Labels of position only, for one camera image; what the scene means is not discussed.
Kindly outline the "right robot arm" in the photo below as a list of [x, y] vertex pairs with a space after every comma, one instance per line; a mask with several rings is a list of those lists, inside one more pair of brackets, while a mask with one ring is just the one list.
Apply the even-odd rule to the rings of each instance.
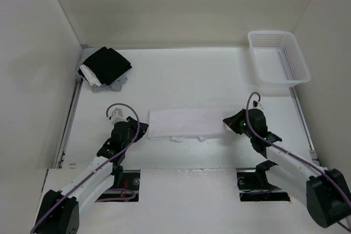
[[259, 187], [272, 185], [287, 192], [323, 228], [350, 216], [350, 190], [343, 174], [276, 145], [282, 139], [268, 130], [263, 111], [243, 109], [223, 123], [236, 134], [245, 134], [253, 149], [266, 159], [256, 166], [254, 181]]

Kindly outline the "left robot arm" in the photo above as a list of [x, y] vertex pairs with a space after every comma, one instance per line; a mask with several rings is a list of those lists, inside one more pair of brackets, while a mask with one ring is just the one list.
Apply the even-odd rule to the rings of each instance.
[[148, 127], [132, 117], [118, 118], [89, 166], [62, 189], [49, 190], [43, 196], [31, 233], [77, 233], [83, 212], [106, 190], [121, 187], [125, 153]]

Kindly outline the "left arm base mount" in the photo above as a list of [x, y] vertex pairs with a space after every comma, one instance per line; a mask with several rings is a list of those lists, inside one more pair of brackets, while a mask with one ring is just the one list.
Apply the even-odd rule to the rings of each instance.
[[140, 170], [124, 170], [122, 179], [102, 193], [97, 202], [138, 202], [140, 189]]

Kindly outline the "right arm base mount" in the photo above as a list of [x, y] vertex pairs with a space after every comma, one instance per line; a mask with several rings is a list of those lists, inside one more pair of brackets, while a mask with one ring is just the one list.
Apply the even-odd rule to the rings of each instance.
[[276, 164], [265, 161], [254, 169], [237, 169], [237, 187], [242, 202], [290, 202], [290, 195], [268, 182], [266, 172]]

